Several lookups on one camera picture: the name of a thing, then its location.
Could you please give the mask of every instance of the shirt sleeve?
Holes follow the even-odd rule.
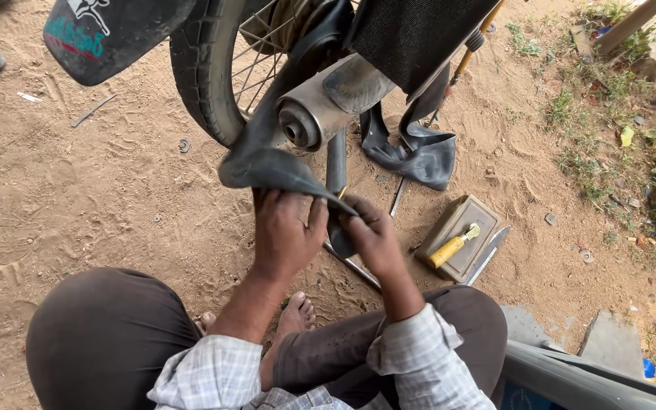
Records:
[[[205,336],[166,361],[146,396],[156,409],[241,408],[260,394],[262,346],[230,336]]]
[[[409,319],[388,325],[366,361],[378,374],[394,375],[401,408],[495,409],[455,352],[462,342],[427,303]]]

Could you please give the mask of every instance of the motorcycle rear wheel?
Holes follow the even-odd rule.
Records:
[[[306,10],[313,10],[324,3],[326,0],[308,0],[304,4]],[[262,37],[262,41],[256,41],[254,36],[250,37],[250,34],[244,33],[244,23],[247,22],[243,21],[253,14],[261,15],[262,20],[268,22],[265,24],[260,21],[261,24],[271,24],[269,19],[273,19],[277,12],[262,12],[273,4],[279,4],[279,1],[197,0],[187,20],[170,36],[171,68],[184,106],[207,134],[227,148],[234,144],[246,125],[246,117],[254,112],[261,95],[269,88],[272,79],[282,67],[283,58],[287,60],[292,44],[300,35],[301,27],[296,23],[287,26],[295,32],[294,35],[289,34],[292,41],[287,42],[276,38],[286,33],[284,24],[273,32],[268,28],[268,35]],[[245,13],[246,9],[254,13]],[[300,21],[302,24],[305,23],[305,15],[289,20]],[[250,39],[251,44],[248,44],[246,39]],[[284,48],[272,47],[288,43],[291,45]],[[258,53],[256,50],[264,51],[262,47],[273,53]],[[244,68],[234,66],[233,61],[237,61],[245,53],[249,60],[255,63]],[[265,79],[248,85],[256,63],[262,64],[262,61],[267,61],[267,67],[272,67]],[[245,100],[240,103],[242,96],[245,96]],[[249,101],[246,107],[240,107],[245,105],[245,101]]]

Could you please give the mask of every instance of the sandy soil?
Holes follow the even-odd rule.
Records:
[[[656,326],[649,297],[656,298],[656,269],[644,270],[639,251],[624,240],[602,243],[613,222],[560,174],[552,162],[555,138],[539,126],[539,109],[560,83],[538,83],[531,64],[506,49],[506,22],[563,17],[571,7],[510,2],[501,11],[498,30],[440,114],[442,129],[458,134],[450,186],[435,192],[409,183],[395,224],[408,249],[449,200],[464,193],[483,200],[512,230],[476,286],[498,303],[529,306],[540,320],[559,324],[552,336],[576,351],[599,309],[626,312],[641,336]],[[251,196],[219,183],[216,167],[225,150],[181,105],[168,43],[104,84],[84,88],[41,41],[49,8],[50,2],[22,0],[0,10],[0,51],[9,62],[0,74],[0,408],[38,407],[22,353],[27,325],[68,275],[105,265],[139,269],[169,284],[196,314],[218,312],[252,259]],[[43,101],[26,101],[17,91]],[[111,93],[115,99],[70,127]],[[396,122],[403,101],[400,93],[388,97],[388,122],[391,116]],[[527,118],[511,123],[508,108]],[[192,143],[187,154],[177,150],[184,137]],[[369,162],[359,143],[354,132],[349,191],[388,209],[399,179]],[[318,175],[324,172],[324,152],[303,156]],[[499,178],[486,179],[487,168]],[[376,182],[378,175],[388,179]],[[543,220],[549,211],[558,225]],[[584,264],[576,244],[591,249],[596,261]],[[421,289],[445,284],[408,250],[405,256]],[[325,252],[298,275],[296,289],[314,300],[322,324],[380,305],[377,294]]]

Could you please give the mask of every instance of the yellow-handled tool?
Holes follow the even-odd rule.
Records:
[[[447,259],[456,254],[464,246],[464,243],[479,235],[479,226],[473,223],[469,226],[469,230],[463,233],[460,237],[451,238],[449,242],[443,244],[442,247],[437,249],[430,257],[435,268],[442,266]]]

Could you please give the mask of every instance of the knife blade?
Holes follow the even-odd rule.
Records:
[[[509,231],[510,231],[510,225],[506,225],[503,228],[500,228],[500,230],[498,230],[495,233],[495,235],[493,235],[493,237],[490,238],[490,241],[487,243],[487,246],[483,250],[483,253],[478,258],[478,263],[476,263],[469,269],[467,273],[467,278],[465,278],[462,284],[466,284],[467,286],[472,286],[475,280],[479,277],[479,274],[481,274],[483,272],[483,269],[485,269],[485,267],[487,266],[487,263],[490,262],[490,259],[492,259],[493,256],[495,256],[495,252],[497,252],[498,246],[500,246],[500,243],[503,242],[503,239],[505,239]]]

